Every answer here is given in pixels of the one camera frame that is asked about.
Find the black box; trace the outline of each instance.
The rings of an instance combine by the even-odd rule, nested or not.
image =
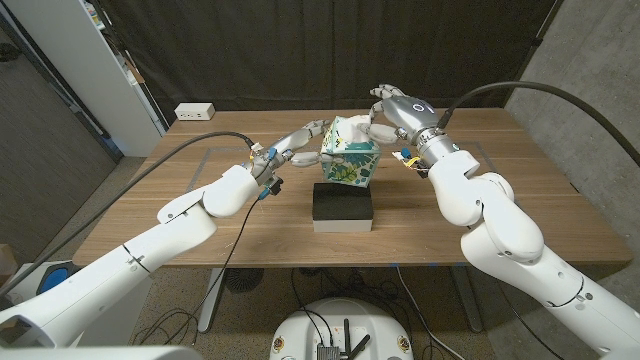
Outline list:
[[[336,183],[313,184],[312,216],[315,232],[371,231],[371,190]]]

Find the electrical outlet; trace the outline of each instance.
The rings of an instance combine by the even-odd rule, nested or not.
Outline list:
[[[180,120],[210,120],[216,109],[212,103],[180,103],[174,112]]]

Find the tissue box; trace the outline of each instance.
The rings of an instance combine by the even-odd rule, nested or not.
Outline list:
[[[323,154],[342,154],[343,163],[324,163],[322,171],[327,181],[367,187],[380,160],[380,147],[358,130],[360,123],[371,123],[368,115],[350,118],[336,117],[324,136]]]

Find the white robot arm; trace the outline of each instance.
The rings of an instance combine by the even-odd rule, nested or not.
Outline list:
[[[640,349],[640,314],[545,246],[502,176],[473,176],[478,162],[437,128],[430,105],[390,85],[372,94],[383,100],[371,114],[384,112],[397,136],[417,146],[442,215],[454,225],[478,224],[461,242],[473,266],[538,300],[601,356]]]
[[[158,213],[159,225],[110,251],[53,289],[0,312],[2,326],[22,321],[29,330],[11,347],[73,345],[103,311],[117,303],[150,273],[193,249],[217,230],[214,218],[234,215],[252,197],[277,194],[282,180],[274,170],[326,122],[312,122],[278,140],[268,150],[254,145],[251,163],[234,165],[222,178],[182,195]],[[260,185],[265,190],[260,193]]]

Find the black curtain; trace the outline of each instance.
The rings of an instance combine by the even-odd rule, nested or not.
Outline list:
[[[102,0],[167,119],[217,110],[368,108],[390,83],[436,107],[512,80],[553,0]],[[501,106],[506,92],[467,106]]]

